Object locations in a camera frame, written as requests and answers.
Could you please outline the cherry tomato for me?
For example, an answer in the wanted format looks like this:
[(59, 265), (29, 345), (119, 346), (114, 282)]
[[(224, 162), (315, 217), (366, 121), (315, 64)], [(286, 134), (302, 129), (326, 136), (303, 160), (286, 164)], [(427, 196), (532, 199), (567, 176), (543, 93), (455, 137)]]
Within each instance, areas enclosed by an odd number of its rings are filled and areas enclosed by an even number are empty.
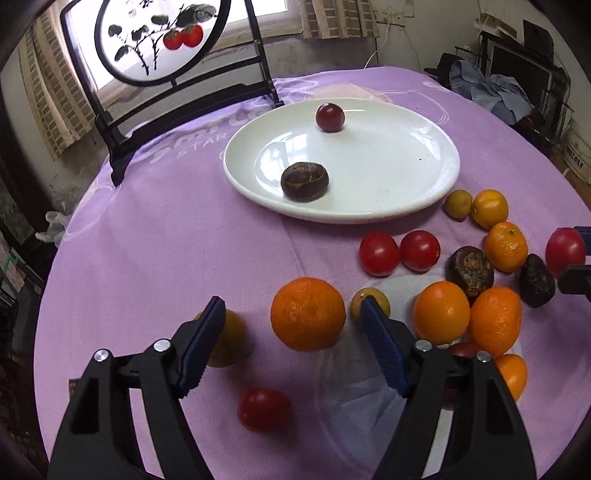
[(400, 248), (394, 238), (380, 231), (363, 237), (359, 254), (363, 270), (375, 277), (391, 275), (401, 261)]
[(400, 245), (401, 260), (410, 270), (425, 273), (435, 266), (441, 256), (441, 245), (432, 233), (415, 230), (408, 233)]
[(252, 388), (238, 404), (238, 420), (256, 433), (287, 429), (293, 422), (293, 404), (286, 394), (270, 388)]
[(580, 234), (574, 228), (556, 229), (547, 242), (545, 259), (555, 278), (559, 278), (570, 265), (584, 265), (586, 248)]

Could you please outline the wrinkled passion fruit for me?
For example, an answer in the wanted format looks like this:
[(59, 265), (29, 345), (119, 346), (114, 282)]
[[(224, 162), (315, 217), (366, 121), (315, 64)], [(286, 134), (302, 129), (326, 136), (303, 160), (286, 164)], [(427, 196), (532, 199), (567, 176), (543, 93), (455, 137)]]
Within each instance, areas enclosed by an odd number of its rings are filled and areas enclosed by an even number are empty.
[(518, 275), (518, 290), (521, 299), (528, 306), (539, 308), (553, 299), (556, 293), (556, 284), (547, 269), (524, 266)]
[(494, 269), (485, 253), (473, 246), (456, 250), (446, 263), (446, 279), (456, 284), (473, 304), (494, 285)]
[(283, 171), (280, 187), (287, 198), (312, 201), (322, 197), (329, 188), (329, 173), (314, 162), (297, 162)]

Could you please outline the smooth orange front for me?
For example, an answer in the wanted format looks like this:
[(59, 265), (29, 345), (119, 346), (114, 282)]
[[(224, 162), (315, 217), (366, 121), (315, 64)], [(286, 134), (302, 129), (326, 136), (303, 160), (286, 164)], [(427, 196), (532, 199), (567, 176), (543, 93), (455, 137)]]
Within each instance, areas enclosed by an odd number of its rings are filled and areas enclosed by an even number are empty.
[(516, 354), (505, 354), (495, 360), (506, 385), (515, 401), (522, 396), (528, 380), (528, 370), (524, 359)]

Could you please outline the smooth orange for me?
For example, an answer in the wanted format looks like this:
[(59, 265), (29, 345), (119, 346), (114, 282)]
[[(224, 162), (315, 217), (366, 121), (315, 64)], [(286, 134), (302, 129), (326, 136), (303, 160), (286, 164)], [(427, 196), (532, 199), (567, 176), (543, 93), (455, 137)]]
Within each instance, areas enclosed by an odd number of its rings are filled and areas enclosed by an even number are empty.
[(528, 370), (524, 359), (516, 354), (505, 354), (495, 360), (506, 385), (515, 401), (522, 396), (528, 380)]
[(426, 287), (415, 299), (413, 323), (422, 339), (435, 345), (459, 339), (470, 323), (470, 304), (464, 291), (449, 281)]
[(497, 190), (483, 190), (473, 199), (470, 216), (481, 228), (490, 230), (496, 224), (508, 219), (507, 199)]

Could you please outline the large mandarin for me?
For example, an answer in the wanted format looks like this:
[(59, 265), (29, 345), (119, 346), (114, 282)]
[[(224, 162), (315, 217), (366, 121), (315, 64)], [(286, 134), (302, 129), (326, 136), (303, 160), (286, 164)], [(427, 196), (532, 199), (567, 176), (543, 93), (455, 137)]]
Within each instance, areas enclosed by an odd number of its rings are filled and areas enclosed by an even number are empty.
[(494, 358), (505, 354), (516, 342), (523, 318), (519, 295), (507, 287), (481, 293), (471, 307), (469, 340)]

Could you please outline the small longan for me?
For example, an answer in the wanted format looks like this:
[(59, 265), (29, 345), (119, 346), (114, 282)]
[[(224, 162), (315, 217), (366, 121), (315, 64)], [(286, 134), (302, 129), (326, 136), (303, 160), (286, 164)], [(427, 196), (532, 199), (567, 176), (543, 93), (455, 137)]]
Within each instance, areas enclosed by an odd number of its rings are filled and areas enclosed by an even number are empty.
[(445, 200), (444, 211), (454, 220), (464, 221), (470, 214), (472, 195), (466, 190), (452, 191)]
[(373, 297), (380, 305), (387, 316), (391, 314), (391, 305), (386, 295), (379, 289), (374, 287), (366, 287), (360, 289), (353, 295), (351, 303), (349, 304), (349, 316), (353, 322), (358, 322), (361, 317), (362, 302), (368, 297)]

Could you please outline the green-yellow round fruit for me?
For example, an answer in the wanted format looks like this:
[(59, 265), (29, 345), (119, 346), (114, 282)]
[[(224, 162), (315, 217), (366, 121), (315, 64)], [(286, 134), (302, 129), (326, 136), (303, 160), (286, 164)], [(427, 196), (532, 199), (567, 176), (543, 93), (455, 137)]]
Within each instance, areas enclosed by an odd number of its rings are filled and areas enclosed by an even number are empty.
[(212, 368), (228, 368), (249, 356), (249, 352), (249, 331), (245, 321), (235, 312), (226, 311), (224, 328), (207, 365)]

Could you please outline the dark plum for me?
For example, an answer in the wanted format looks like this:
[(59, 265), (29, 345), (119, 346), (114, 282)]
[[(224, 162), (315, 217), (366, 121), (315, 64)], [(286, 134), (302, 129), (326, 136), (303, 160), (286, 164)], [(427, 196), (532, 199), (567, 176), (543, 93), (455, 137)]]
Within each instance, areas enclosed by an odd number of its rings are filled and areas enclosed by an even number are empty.
[(324, 132), (339, 132), (344, 127), (345, 122), (346, 115), (344, 110), (335, 103), (324, 103), (315, 112), (315, 123)]
[(475, 358), (477, 353), (481, 350), (481, 347), (473, 342), (458, 342), (447, 349), (444, 352), (448, 355), (459, 356), (464, 358)]

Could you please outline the printed card packet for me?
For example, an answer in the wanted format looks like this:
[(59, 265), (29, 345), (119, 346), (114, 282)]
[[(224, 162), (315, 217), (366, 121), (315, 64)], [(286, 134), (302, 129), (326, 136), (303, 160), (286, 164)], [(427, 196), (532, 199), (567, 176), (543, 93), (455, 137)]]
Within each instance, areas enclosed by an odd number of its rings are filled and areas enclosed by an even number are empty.
[(75, 394), (75, 390), (77, 385), (79, 384), (79, 379), (69, 379), (68, 380), (68, 400), (71, 400)]

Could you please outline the purple tablecloth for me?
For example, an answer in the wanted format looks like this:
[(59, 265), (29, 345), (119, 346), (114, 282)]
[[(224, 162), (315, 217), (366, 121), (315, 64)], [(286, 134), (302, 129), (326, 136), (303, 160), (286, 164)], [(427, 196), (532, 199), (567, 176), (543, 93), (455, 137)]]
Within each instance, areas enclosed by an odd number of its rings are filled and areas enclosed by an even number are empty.
[[(394, 67), (334, 71), (276, 80), (284, 101), (335, 93), (376, 94), (430, 118), (461, 156), (458, 187), (496, 189), (507, 198), (510, 221), (530, 249), (544, 255), (559, 227), (590, 225), (590, 211), (554, 165), (519, 134), (477, 104), (426, 76)], [(35, 341), (34, 376), (43, 440), (51, 452), (69, 401), (68, 381), (92, 354), (141, 352), (169, 337), (217, 295), (243, 315), (253, 351), (226, 369), (207, 368), (182, 406), (215, 479), (370, 479), (379, 459), (356, 460), (360, 447), (382, 455), (391, 438), (353, 430), (346, 449), (342, 421), (359, 413), (387, 421), (396, 392), (388, 391), (374, 358), (369, 379), (361, 355), (335, 348), (303, 354), (273, 334), (270, 304), (285, 283), (322, 278), (349, 302), (379, 283), (363, 271), (359, 244), (372, 230), (400, 241), (425, 229), (447, 255), (478, 245), (484, 232), (454, 222), (439, 205), (386, 224), (322, 225), (270, 212), (239, 195), (225, 178), (229, 138), (269, 105), (253, 100), (164, 134), (138, 152), (121, 186), (104, 165), (76, 209), (58, 249), (43, 295)], [(590, 304), (557, 293), (539, 309), (524, 307), (520, 343), (528, 383), (519, 401), (541, 475), (560, 456), (590, 407)], [(252, 386), (276, 388), (294, 404), (293, 429), (259, 435), (240, 425), (238, 401)]]

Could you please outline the white oval plate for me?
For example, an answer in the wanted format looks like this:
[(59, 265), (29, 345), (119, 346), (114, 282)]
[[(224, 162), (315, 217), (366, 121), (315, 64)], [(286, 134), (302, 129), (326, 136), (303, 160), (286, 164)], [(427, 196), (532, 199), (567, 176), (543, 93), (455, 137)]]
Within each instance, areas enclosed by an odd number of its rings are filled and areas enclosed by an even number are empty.
[[(318, 128), (318, 100), (273, 109), (240, 128), (223, 153), (233, 188), (274, 212), (325, 224), (394, 219), (423, 210), (452, 190), (460, 154), (436, 123), (385, 102), (334, 102), (346, 116), (338, 133)], [(283, 194), (281, 174), (297, 162), (325, 167), (329, 186), (324, 196), (298, 202)]]

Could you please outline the white plastic bag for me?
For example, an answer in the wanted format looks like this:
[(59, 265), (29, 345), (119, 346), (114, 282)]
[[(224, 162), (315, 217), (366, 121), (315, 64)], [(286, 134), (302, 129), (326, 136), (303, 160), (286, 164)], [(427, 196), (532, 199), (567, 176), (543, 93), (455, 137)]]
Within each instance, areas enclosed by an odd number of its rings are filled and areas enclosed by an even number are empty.
[(36, 232), (35, 238), (43, 243), (54, 244), (58, 248), (66, 233), (71, 216), (64, 215), (59, 211), (48, 211), (45, 214), (45, 220), (48, 223), (47, 229), (44, 232)]

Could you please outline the left beige curtain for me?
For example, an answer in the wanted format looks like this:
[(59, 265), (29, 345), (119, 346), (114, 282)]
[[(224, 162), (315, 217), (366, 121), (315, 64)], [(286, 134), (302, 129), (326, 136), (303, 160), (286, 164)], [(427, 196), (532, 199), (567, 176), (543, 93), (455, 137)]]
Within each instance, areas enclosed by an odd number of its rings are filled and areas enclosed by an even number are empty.
[(94, 126), (94, 112), (75, 74), (60, 23), (66, 5), (54, 2), (28, 27), (17, 48), (29, 106), (54, 160)]

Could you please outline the beige curtain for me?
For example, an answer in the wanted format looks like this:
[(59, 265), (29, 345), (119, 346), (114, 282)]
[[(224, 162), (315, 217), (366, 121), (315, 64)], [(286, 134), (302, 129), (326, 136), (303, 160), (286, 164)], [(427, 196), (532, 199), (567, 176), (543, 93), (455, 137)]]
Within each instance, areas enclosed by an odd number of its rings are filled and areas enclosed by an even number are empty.
[(28, 27), (17, 48), (29, 106), (54, 160), (94, 126), (94, 112), (75, 74), (60, 23), (66, 5), (54, 2)]
[(308, 39), (378, 38), (370, 0), (301, 0), (304, 37)]

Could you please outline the wall power socket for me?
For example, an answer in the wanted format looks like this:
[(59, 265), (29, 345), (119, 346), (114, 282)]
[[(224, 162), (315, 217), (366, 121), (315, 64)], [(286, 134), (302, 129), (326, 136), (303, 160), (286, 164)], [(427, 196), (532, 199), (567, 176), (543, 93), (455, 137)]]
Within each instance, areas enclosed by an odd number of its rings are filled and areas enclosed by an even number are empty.
[(378, 24), (405, 27), (408, 19), (414, 19), (415, 15), (407, 15), (405, 12), (394, 10), (375, 10), (373, 12), (375, 21)]

